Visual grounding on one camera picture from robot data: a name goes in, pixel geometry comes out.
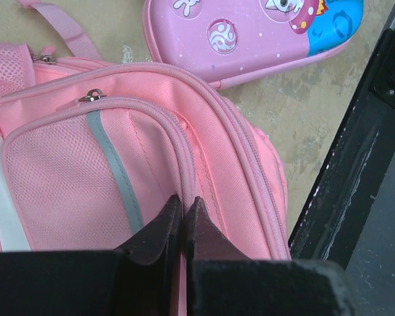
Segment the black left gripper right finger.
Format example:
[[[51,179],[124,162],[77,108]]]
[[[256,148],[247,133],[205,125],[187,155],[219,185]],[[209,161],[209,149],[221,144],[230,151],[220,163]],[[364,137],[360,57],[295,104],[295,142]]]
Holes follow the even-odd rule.
[[[188,315],[351,315],[352,287],[335,263],[252,260],[197,197],[186,217]]]

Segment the pink blue pencil case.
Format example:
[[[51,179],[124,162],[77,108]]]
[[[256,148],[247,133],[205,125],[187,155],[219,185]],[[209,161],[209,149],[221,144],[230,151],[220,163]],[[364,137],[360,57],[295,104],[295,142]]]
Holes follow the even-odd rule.
[[[146,1],[151,58],[227,89],[341,52],[363,1]]]

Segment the pink student backpack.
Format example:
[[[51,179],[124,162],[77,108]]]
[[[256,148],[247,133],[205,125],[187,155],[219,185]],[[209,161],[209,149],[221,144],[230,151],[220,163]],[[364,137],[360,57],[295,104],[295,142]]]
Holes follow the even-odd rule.
[[[270,140],[202,79],[162,63],[113,65],[56,5],[24,1],[73,59],[0,45],[0,253],[113,250],[172,196],[197,197],[250,259],[287,260],[286,179]]]

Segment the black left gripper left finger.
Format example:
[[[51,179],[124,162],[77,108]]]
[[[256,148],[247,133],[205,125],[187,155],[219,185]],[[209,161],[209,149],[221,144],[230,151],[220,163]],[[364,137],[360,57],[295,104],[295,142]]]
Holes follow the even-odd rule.
[[[177,315],[177,196],[113,250],[0,253],[0,315]]]

